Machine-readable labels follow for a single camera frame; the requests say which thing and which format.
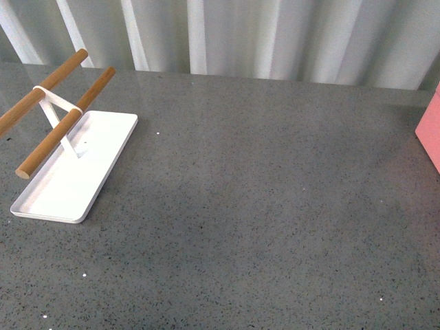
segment quartz countertop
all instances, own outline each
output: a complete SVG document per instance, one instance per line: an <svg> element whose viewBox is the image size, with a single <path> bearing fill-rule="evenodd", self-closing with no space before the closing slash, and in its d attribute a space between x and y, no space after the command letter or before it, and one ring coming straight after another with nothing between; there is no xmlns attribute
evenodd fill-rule
<svg viewBox="0 0 440 330"><path fill-rule="evenodd" d="M54 67L0 64L0 113ZM53 92L75 103L101 69ZM118 71L139 122L80 224L15 217L39 106L0 140L1 329L436 329L432 93Z"/></svg>

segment pink box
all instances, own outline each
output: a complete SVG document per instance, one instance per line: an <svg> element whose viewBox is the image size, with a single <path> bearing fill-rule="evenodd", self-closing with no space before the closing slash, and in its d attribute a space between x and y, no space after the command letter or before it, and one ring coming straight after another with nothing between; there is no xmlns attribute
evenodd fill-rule
<svg viewBox="0 0 440 330"><path fill-rule="evenodd" d="M440 84L415 133L440 173Z"/></svg>

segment white curtain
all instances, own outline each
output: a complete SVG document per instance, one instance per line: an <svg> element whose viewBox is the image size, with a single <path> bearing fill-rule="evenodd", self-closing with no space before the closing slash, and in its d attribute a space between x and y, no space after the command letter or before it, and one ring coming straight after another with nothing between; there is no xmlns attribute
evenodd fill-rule
<svg viewBox="0 0 440 330"><path fill-rule="evenodd" d="M440 0L0 0L0 61L434 90Z"/></svg>

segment white rectangular tray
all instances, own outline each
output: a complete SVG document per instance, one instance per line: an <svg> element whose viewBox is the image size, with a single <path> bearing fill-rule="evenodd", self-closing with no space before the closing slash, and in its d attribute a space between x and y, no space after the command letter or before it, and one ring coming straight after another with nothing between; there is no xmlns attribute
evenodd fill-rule
<svg viewBox="0 0 440 330"><path fill-rule="evenodd" d="M60 145L35 175L11 212L18 217L80 223L87 216L138 117L88 111L68 135L78 158Z"/></svg>

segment wooden rod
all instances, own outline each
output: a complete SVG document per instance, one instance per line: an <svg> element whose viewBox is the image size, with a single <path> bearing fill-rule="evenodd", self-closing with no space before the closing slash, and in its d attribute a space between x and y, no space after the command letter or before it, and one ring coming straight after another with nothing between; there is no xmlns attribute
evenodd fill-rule
<svg viewBox="0 0 440 330"><path fill-rule="evenodd" d="M97 79L97 81L89 88L82 98L76 103L76 106L83 112L86 112L89 105L102 91L105 85L110 81L115 74L115 69L109 67ZM81 112L77 109L72 109L55 128L47 134L45 139L31 152L26 160L15 170L15 173L23 178L29 179L32 173L40 166L43 160L51 153L61 139L70 131L75 123L80 119Z"/></svg>
<svg viewBox="0 0 440 330"><path fill-rule="evenodd" d="M52 72L45 80L40 82L40 86L52 89L63 81L71 72L81 64L88 56L85 49L78 50L58 69ZM41 89L33 89L7 113L0 117L0 138L3 137L21 118L27 114L38 102L45 97Z"/></svg>

